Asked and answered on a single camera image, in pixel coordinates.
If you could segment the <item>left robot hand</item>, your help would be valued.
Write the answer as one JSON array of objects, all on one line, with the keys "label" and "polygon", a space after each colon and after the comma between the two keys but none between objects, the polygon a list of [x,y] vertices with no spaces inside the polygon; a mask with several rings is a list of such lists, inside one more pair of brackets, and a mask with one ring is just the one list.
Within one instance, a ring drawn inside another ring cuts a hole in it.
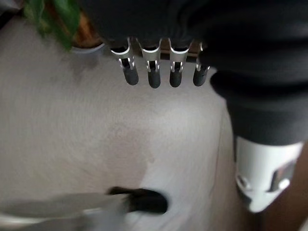
[{"label": "left robot hand", "polygon": [[308,139],[308,3],[305,0],[81,0],[81,8],[128,69],[127,39],[149,59],[170,40],[180,63],[202,43],[198,64],[226,101],[236,185],[250,212],[266,209],[290,184]]}]

